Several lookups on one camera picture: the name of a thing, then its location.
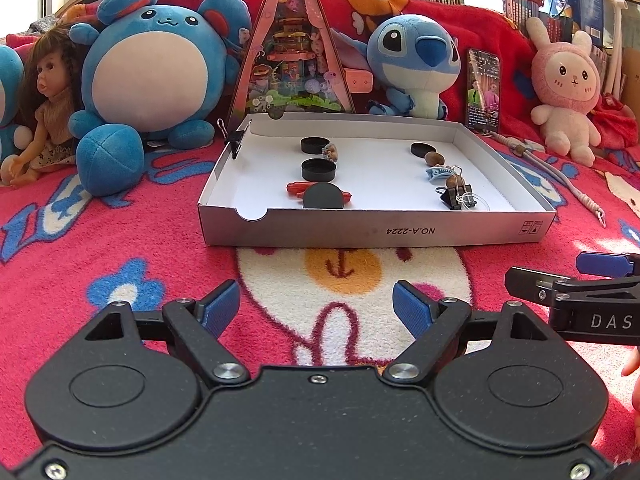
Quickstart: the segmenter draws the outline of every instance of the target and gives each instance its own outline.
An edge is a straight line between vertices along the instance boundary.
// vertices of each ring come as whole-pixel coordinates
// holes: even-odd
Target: human hand
[[[20,160],[20,157],[16,157],[11,165],[9,166],[9,174],[11,175],[12,178],[17,177],[18,175],[20,175],[20,172],[22,171],[22,168],[24,167],[24,162]]]
[[[625,367],[622,368],[622,376],[627,377],[638,370],[638,368],[640,368],[640,351],[638,351],[638,348],[636,347],[631,351]],[[636,446],[640,446],[640,378],[636,381],[634,392],[631,394],[631,405],[636,410],[636,416],[634,417]]]

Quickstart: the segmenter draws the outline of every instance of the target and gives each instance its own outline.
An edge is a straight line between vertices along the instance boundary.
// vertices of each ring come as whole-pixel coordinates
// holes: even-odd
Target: pink bunny plush toy
[[[551,43],[539,18],[527,20],[527,31],[538,50],[531,81],[544,103],[533,108],[531,120],[540,126],[549,149],[590,168],[595,160],[590,145],[597,146],[601,140],[587,117],[600,95],[600,77],[589,57],[591,38],[579,30],[571,43]]]

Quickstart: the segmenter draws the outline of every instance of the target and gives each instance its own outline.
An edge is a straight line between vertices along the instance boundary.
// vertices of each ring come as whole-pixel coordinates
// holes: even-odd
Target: triangular toy
[[[320,0],[263,0],[243,46],[229,131],[251,113],[354,111]]]

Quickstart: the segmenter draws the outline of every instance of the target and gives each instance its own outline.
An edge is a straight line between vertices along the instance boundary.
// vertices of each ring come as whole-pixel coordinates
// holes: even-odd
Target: blue gripper pad
[[[624,278],[634,273],[634,264],[624,254],[583,251],[575,259],[575,268],[582,274],[606,278]]]
[[[204,306],[202,326],[218,339],[240,309],[240,286],[229,280],[228,286]]]
[[[396,316],[414,339],[424,334],[437,316],[437,303],[404,280],[394,285],[392,302]]]

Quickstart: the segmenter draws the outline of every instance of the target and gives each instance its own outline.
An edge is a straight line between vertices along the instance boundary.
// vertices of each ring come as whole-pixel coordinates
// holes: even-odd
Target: white pipe
[[[622,9],[628,9],[625,0],[607,0],[613,6],[613,50],[602,92],[613,94],[620,99],[620,79],[622,78]]]

